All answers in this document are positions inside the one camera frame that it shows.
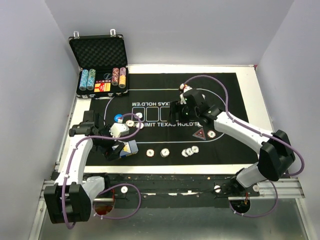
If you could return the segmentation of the red 100 poker chip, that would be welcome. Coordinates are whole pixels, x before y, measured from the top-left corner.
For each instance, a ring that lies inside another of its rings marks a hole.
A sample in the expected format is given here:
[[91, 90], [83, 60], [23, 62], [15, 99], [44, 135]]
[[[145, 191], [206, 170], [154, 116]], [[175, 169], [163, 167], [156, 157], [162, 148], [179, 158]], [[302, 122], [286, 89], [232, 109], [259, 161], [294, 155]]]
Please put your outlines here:
[[135, 126], [135, 122], [133, 120], [127, 120], [125, 123], [129, 128], [132, 128]]

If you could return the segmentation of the red triangular dealer button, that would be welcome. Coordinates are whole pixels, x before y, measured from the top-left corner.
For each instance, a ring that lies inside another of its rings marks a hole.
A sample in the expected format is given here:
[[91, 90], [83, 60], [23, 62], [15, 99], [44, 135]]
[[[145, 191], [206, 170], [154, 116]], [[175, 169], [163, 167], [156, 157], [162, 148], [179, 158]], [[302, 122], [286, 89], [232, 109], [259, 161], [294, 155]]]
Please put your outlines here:
[[192, 136], [204, 141], [206, 140], [206, 134], [203, 128], [200, 128], [199, 130], [197, 130]]

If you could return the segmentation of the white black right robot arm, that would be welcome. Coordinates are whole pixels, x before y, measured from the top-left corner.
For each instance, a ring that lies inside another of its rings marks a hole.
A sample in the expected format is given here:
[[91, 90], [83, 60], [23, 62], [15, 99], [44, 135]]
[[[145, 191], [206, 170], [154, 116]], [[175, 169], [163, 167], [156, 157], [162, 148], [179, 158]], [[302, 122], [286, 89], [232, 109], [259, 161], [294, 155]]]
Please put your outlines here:
[[248, 188], [266, 180], [278, 181], [296, 157], [288, 135], [255, 127], [215, 104], [208, 104], [205, 95], [189, 86], [181, 90], [179, 100], [170, 102], [170, 123], [198, 122], [245, 144], [258, 155], [258, 161], [240, 169], [226, 184], [225, 191], [241, 196]]

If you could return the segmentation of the blue small blind button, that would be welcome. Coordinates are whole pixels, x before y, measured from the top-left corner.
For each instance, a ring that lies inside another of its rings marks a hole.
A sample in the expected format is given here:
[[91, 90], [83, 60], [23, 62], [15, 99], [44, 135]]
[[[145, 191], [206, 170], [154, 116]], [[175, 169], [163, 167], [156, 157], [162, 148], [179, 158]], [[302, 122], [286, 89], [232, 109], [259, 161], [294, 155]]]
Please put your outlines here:
[[114, 121], [118, 122], [118, 121], [122, 121], [123, 120], [123, 115], [122, 114], [117, 114], [114, 116]]

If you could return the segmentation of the red poker chip stack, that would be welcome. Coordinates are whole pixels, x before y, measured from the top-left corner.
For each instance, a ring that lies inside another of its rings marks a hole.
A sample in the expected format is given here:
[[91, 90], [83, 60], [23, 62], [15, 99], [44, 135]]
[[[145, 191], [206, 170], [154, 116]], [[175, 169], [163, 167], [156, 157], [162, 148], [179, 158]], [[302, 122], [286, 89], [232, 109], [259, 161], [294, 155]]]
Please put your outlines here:
[[146, 156], [147, 157], [153, 157], [155, 155], [155, 151], [153, 149], [148, 149], [146, 151]]

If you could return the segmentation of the blue poker chip stack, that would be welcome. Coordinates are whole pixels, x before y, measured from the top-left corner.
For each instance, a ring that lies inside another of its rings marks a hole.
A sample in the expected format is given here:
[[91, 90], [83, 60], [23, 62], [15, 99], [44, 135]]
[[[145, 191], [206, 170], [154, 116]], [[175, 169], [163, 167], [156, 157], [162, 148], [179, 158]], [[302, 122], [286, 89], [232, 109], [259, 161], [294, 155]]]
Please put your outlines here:
[[185, 158], [192, 156], [193, 154], [199, 153], [199, 147], [198, 146], [191, 146], [189, 148], [183, 149], [181, 152], [181, 155]]

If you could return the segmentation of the grey 1 poker chip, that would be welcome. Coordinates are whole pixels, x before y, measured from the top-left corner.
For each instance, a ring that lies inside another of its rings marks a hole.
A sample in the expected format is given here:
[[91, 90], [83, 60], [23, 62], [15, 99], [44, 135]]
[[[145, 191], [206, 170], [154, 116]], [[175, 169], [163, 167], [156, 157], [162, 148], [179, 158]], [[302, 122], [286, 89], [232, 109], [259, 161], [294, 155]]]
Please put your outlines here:
[[144, 128], [144, 123], [143, 122], [137, 122], [135, 126], [136, 126], [137, 129], [143, 129]]

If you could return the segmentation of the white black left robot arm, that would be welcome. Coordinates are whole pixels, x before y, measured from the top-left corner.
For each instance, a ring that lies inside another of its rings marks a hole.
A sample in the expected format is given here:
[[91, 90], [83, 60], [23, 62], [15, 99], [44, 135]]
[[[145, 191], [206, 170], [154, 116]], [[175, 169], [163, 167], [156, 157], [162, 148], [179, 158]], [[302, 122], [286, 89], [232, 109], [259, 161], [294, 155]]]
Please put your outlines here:
[[119, 159], [125, 145], [116, 144], [116, 139], [128, 133], [129, 128], [122, 120], [105, 124], [93, 110], [85, 111], [82, 122], [69, 129], [70, 145], [62, 170], [54, 184], [47, 186], [43, 193], [53, 224], [89, 220], [95, 197], [107, 197], [111, 191], [111, 185], [103, 176], [83, 180], [89, 153], [97, 148], [106, 159]]

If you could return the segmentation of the grey poker chip stack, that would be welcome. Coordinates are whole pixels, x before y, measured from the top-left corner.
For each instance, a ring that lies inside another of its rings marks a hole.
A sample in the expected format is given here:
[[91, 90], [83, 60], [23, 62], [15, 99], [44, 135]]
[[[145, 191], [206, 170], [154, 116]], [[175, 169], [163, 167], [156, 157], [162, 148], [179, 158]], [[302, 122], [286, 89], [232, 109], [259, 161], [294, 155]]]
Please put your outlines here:
[[170, 155], [170, 150], [168, 148], [163, 148], [161, 151], [160, 151], [160, 156], [162, 158], [166, 158]]

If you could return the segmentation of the blue playing card box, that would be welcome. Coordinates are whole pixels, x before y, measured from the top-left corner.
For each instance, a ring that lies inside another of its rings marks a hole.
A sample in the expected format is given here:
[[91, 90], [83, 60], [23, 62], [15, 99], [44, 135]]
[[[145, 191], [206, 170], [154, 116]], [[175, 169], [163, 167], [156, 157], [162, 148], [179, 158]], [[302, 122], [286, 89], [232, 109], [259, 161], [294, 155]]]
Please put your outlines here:
[[123, 144], [124, 144], [124, 147], [119, 154], [120, 158], [125, 158], [138, 153], [139, 149], [138, 149], [137, 142], [135, 140], [124, 142]]

